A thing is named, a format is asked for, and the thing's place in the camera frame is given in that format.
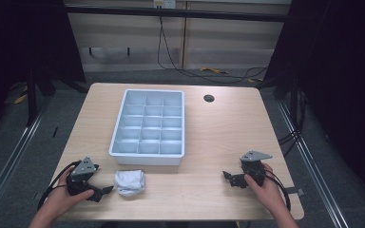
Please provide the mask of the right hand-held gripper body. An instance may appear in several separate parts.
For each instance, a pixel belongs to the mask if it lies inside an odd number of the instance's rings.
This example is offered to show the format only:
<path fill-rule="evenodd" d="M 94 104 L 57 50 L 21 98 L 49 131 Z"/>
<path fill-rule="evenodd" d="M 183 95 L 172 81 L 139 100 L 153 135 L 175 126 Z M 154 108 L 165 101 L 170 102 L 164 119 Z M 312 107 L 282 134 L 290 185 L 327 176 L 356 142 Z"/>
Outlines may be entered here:
<path fill-rule="evenodd" d="M 240 157 L 241 169 L 244 174 L 251 176 L 258 186 L 263 186 L 266 174 L 264 165 L 261 161 L 268 159 L 272 159 L 272 156 L 259 151 L 250 150 Z"/>

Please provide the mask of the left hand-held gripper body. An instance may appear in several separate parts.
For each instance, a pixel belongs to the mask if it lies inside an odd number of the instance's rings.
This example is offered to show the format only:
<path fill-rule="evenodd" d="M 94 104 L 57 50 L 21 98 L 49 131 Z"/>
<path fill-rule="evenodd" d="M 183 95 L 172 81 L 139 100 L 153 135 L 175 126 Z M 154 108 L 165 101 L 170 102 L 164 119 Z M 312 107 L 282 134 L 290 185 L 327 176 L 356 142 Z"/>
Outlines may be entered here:
<path fill-rule="evenodd" d="M 76 196 L 87 190 L 92 190 L 93 195 L 88 200 L 99 202 L 104 194 L 103 190 L 88 182 L 96 171 L 90 157 L 85 157 L 82 161 L 78 161 L 67 176 L 68 193 L 71 196 Z"/>

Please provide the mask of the person's right hand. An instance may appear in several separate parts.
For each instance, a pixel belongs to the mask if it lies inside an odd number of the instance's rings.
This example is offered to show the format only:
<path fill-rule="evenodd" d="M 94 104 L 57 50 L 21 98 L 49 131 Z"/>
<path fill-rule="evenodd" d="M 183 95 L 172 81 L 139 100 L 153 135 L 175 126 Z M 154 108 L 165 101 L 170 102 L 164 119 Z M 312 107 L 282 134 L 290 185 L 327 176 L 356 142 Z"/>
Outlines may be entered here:
<path fill-rule="evenodd" d="M 273 179 L 273 169 L 267 163 L 264 164 L 264 168 L 266 170 L 266 175 Z M 264 180 L 263 186 L 259 186 L 251 176 L 244 176 L 245 181 L 253 190 L 259 202 L 272 215 L 283 215 L 287 211 L 287 207 L 278 186 L 269 178 Z"/>

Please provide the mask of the person's left hand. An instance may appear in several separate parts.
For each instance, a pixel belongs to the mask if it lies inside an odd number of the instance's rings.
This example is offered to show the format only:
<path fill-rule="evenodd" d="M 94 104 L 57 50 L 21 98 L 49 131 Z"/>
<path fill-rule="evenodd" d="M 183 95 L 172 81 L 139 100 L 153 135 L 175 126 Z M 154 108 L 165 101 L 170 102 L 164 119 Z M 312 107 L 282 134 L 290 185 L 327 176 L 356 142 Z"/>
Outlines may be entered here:
<path fill-rule="evenodd" d="M 90 198 L 94 191 L 86 190 L 80 194 L 72 196 L 67 190 L 67 176 L 73 170 L 68 168 L 59 178 L 58 184 L 49 193 L 48 198 L 40 209 L 51 218 L 57 219 L 70 210 L 74 205 Z"/>

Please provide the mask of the white rolled socks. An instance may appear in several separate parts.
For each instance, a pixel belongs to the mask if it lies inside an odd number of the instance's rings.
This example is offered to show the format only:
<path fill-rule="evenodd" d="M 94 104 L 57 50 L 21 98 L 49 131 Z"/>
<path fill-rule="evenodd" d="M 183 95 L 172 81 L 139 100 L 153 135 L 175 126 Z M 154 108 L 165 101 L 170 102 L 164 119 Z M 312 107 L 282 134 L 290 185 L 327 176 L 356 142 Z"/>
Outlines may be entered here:
<path fill-rule="evenodd" d="M 117 171 L 114 180 L 117 192 L 125 197 L 134 196 L 145 190 L 145 176 L 142 170 Z"/>

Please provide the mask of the white compartment storage box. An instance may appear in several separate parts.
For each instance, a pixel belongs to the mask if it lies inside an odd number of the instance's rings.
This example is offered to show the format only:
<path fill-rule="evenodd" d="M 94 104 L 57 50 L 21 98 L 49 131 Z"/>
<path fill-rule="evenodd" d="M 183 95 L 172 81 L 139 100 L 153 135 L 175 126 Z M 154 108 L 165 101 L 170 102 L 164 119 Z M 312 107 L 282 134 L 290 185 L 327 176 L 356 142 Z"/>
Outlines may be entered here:
<path fill-rule="evenodd" d="M 109 155 L 119 164 L 178 166 L 184 156 L 184 118 L 182 91 L 128 89 Z"/>

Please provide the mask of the black metal stand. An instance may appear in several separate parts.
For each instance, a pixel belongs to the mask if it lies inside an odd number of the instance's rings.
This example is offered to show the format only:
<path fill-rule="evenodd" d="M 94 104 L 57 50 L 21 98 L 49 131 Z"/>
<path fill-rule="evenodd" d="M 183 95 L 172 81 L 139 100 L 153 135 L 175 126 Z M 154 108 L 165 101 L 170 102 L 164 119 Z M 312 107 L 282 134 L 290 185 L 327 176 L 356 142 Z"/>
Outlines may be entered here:
<path fill-rule="evenodd" d="M 29 70 L 27 87 L 28 87 L 28 108 L 29 108 L 27 126 L 31 126 L 37 117 L 36 83 L 34 80 L 32 69 Z"/>

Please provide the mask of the yellow tape strip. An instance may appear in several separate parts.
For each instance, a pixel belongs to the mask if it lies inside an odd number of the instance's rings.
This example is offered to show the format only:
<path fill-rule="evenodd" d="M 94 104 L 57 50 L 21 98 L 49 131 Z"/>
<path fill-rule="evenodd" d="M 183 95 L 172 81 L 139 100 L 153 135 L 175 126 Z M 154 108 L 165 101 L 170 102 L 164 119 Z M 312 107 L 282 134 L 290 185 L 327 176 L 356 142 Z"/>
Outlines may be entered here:
<path fill-rule="evenodd" d="M 22 90 L 21 94 L 14 101 L 14 104 L 16 104 L 16 105 L 21 104 L 26 99 L 27 95 L 28 95 L 28 86 L 25 85 L 25 87 Z"/>
<path fill-rule="evenodd" d="M 213 73 L 218 73 L 218 74 L 229 74 L 229 72 L 225 71 L 225 70 L 221 70 L 218 68 L 213 68 L 213 67 L 201 67 L 200 71 L 211 71 Z"/>

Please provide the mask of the black curtain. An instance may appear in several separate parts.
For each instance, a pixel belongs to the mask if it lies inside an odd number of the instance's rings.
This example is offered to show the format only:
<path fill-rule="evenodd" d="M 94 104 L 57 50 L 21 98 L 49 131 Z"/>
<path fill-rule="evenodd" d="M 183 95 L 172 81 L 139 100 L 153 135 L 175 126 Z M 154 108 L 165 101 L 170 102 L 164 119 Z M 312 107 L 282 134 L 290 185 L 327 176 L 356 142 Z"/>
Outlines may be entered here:
<path fill-rule="evenodd" d="M 265 80 L 305 92 L 365 184 L 365 0 L 292 0 Z"/>
<path fill-rule="evenodd" d="M 65 0 L 0 0 L 0 114 L 10 86 L 28 78 L 51 95 L 52 80 L 86 80 Z"/>

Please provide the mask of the beige wooden cabinet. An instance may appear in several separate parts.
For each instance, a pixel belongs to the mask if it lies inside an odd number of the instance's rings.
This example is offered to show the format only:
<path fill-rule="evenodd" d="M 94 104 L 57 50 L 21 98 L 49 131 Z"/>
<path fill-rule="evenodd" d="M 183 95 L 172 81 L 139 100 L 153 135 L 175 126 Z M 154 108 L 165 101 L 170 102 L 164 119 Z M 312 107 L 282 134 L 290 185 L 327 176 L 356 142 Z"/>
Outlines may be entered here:
<path fill-rule="evenodd" d="M 279 22 L 71 13 L 84 70 L 247 68 L 270 63 Z"/>

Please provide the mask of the black horizontal bar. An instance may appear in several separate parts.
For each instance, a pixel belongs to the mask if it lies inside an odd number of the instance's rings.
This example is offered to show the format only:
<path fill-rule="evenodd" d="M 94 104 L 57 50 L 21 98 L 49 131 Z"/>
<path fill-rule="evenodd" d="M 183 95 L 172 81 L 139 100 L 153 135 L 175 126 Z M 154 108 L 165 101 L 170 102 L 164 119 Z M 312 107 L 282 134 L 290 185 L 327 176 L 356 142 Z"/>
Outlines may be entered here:
<path fill-rule="evenodd" d="M 260 14 L 244 12 L 208 11 L 192 9 L 150 9 L 150 8 L 119 8 L 100 7 L 92 5 L 65 4 L 66 12 L 111 14 L 111 15 L 137 15 L 137 16 L 158 16 L 158 17 L 181 17 L 197 19 L 220 19 L 239 21 L 260 21 L 283 23 L 289 19 L 286 15 Z"/>

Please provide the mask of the grey bracket on table edge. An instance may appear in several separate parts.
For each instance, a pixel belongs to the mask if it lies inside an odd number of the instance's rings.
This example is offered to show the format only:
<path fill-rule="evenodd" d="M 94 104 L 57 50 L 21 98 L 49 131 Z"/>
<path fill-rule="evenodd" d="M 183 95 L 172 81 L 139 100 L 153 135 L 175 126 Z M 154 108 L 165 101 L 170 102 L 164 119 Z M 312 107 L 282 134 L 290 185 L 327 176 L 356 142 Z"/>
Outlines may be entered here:
<path fill-rule="evenodd" d="M 298 194 L 299 196 L 303 196 L 305 194 L 303 189 L 301 189 L 301 188 L 289 187 L 289 188 L 285 188 L 285 190 L 288 195 Z"/>

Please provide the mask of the metal floor rail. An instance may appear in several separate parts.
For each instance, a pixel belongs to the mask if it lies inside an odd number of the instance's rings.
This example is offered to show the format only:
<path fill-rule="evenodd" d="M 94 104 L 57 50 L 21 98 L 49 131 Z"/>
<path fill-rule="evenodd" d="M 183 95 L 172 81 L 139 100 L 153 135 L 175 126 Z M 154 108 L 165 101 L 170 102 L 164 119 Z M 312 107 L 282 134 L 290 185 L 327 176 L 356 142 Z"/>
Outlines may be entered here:
<path fill-rule="evenodd" d="M 26 126 L 21 138 L 12 150 L 9 159 L 7 160 L 5 166 L 0 172 L 0 199 L 2 198 L 2 195 L 20 160 L 24 156 L 25 151 L 29 146 L 29 143 L 31 142 L 35 132 L 37 131 L 42 117 L 46 113 L 47 108 L 48 102 L 44 102 L 41 106 L 41 109 L 37 112 L 36 117 Z"/>
<path fill-rule="evenodd" d="M 295 130 L 295 125 L 291 121 L 290 111 L 286 104 L 279 103 L 279 110 L 284 118 L 284 121 L 295 138 L 296 146 L 299 154 L 302 157 L 307 170 L 315 184 L 315 187 L 321 197 L 321 200 L 336 228 L 349 228 L 348 222 L 338 206 L 334 195 L 329 189 L 325 179 L 323 178 L 317 163 L 302 135 Z"/>

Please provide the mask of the white wall socket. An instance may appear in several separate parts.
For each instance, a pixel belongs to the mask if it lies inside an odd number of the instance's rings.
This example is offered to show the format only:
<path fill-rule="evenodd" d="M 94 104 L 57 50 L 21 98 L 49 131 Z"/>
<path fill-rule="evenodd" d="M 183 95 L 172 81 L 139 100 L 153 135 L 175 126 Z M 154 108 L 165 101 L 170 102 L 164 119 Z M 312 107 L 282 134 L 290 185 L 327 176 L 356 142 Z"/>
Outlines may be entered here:
<path fill-rule="evenodd" d="M 153 6 L 155 9 L 174 10 L 176 8 L 176 0 L 153 0 Z"/>

